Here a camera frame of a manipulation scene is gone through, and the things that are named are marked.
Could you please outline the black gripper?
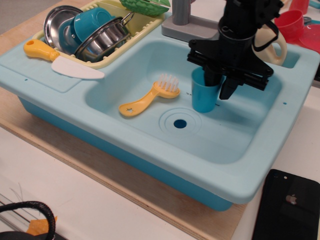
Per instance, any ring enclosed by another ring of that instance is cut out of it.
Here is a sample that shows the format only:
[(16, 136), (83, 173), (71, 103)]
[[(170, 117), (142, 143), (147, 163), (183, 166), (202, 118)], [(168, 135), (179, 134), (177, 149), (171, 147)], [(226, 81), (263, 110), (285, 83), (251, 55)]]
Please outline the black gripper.
[(219, 99), (228, 100), (244, 84), (263, 91), (274, 73), (253, 52), (257, 30), (239, 34), (226, 25), (218, 25), (218, 39), (192, 39), (187, 60), (204, 70), (206, 87), (221, 86)]

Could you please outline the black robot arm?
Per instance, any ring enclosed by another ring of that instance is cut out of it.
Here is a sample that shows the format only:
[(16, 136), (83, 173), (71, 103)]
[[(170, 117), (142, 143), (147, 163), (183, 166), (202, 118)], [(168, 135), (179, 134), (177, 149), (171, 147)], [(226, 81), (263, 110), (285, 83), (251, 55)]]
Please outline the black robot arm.
[[(263, 91), (273, 69), (256, 56), (278, 38), (272, 22), (280, 16), (280, 0), (228, 0), (218, 23), (217, 40), (192, 39), (187, 60), (204, 70), (207, 87), (220, 86), (219, 98), (229, 99), (238, 86), (249, 85)], [(255, 46), (257, 30), (267, 25), (274, 37)]]

